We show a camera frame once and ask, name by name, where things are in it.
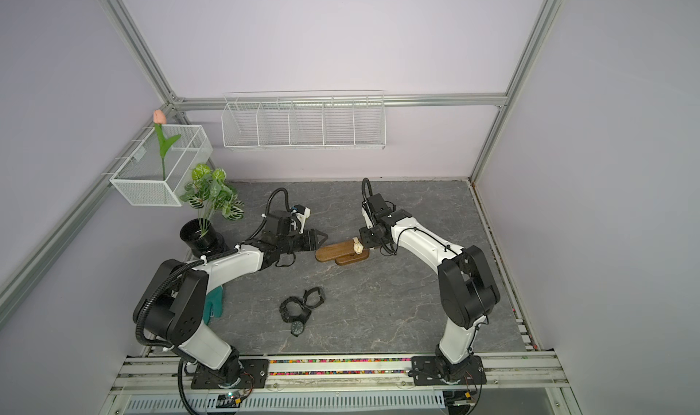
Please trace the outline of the wooden watch stand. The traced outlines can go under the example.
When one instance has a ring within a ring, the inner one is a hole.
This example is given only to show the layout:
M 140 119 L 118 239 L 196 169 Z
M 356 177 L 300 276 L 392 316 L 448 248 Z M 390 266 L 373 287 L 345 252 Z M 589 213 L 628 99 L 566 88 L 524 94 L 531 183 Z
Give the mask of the wooden watch stand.
M 370 256 L 370 250 L 364 246 L 364 252 L 360 255 L 355 254 L 353 249 L 353 238 L 342 243 L 321 247 L 315 251 L 315 259 L 318 262 L 324 263 L 333 261 L 339 266 L 347 266 L 367 260 Z

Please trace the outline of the black watch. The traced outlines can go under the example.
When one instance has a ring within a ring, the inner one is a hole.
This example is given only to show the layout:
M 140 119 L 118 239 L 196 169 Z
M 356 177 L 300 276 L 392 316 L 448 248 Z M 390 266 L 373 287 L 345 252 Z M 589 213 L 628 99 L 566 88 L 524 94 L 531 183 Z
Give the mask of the black watch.
M 308 309 L 317 309 L 326 302 L 326 293 L 322 287 L 306 289 L 303 296 L 304 306 Z
M 312 311 L 297 297 L 286 298 L 279 307 L 279 312 L 284 323 L 290 325 L 293 336 L 299 337 L 306 329 L 306 323 L 311 317 Z

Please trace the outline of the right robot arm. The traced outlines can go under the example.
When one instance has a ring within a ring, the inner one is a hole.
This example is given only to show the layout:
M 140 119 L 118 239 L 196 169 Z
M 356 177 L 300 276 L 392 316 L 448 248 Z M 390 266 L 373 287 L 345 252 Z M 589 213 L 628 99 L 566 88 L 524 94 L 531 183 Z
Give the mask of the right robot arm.
M 437 355 L 450 366 L 464 363 L 473 353 L 479 327 L 501 301 L 484 252 L 441 238 L 380 194 L 363 196 L 362 214 L 366 225 L 360 229 L 359 241 L 364 247 L 390 256 L 405 249 L 436 273 L 440 304 L 447 315 Z

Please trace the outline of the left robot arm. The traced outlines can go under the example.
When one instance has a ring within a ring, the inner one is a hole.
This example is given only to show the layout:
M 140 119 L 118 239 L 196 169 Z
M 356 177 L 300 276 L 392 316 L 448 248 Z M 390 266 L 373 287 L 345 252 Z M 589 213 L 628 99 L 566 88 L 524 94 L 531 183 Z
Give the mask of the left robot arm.
M 277 266 L 281 256 L 311 251 L 311 209 L 295 205 L 265 216 L 268 229 L 231 251 L 189 263 L 169 259 L 159 266 L 133 313 L 138 343 L 169 349 L 212 371 L 226 369 L 237 355 L 203 322 L 207 295 L 228 282 Z

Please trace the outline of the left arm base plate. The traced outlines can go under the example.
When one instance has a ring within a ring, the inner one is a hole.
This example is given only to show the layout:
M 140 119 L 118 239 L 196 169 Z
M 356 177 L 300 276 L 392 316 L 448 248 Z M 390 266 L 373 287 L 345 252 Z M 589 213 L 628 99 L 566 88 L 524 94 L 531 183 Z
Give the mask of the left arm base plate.
M 192 389 L 262 389 L 268 378 L 268 359 L 237 359 L 221 369 L 199 365 L 191 379 Z

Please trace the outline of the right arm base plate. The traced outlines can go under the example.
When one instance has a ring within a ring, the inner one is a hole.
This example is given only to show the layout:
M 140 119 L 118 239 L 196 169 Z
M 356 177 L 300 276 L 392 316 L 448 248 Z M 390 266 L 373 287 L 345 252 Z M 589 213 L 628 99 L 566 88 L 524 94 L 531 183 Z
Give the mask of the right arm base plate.
M 411 359 L 408 376 L 417 386 L 483 385 L 487 377 L 481 357 L 468 355 L 458 364 L 442 356 L 415 356 Z

